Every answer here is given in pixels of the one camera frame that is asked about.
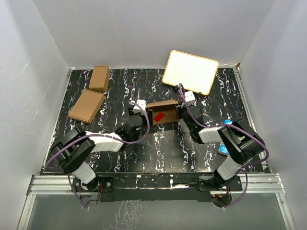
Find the red rectangular block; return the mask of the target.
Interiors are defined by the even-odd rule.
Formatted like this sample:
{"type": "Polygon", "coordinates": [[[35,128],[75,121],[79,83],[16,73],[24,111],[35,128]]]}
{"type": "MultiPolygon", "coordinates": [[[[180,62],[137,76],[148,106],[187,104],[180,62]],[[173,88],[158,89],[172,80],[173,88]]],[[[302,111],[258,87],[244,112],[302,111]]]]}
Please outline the red rectangular block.
{"type": "Polygon", "coordinates": [[[160,122],[164,118],[165,114],[163,112],[158,113],[153,119],[155,122],[160,122]]]}

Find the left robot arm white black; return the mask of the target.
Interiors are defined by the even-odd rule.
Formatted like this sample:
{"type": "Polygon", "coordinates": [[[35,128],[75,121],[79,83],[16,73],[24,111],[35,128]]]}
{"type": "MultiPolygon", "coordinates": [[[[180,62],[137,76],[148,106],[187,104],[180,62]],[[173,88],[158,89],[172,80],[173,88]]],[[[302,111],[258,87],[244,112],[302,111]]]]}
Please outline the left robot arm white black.
{"type": "Polygon", "coordinates": [[[92,133],[75,127],[52,147],[46,167],[55,161],[64,174],[73,175],[87,191],[94,192],[100,186],[99,177],[85,162],[87,157],[95,152],[118,152],[127,145],[137,144],[147,137],[149,130],[150,120],[142,108],[112,133],[92,133]]]}

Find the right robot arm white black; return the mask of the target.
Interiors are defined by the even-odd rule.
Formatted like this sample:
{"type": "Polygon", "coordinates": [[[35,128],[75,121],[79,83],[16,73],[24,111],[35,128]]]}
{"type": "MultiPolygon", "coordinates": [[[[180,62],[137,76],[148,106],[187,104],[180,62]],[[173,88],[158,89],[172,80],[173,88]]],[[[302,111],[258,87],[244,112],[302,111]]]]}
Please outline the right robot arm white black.
{"type": "Polygon", "coordinates": [[[225,190],[232,179],[253,158],[265,150],[265,143],[243,119],[213,127],[205,126],[201,109],[179,105],[178,117],[189,129],[193,141],[198,144],[221,142],[228,156],[209,179],[198,179],[206,187],[225,190]]]}

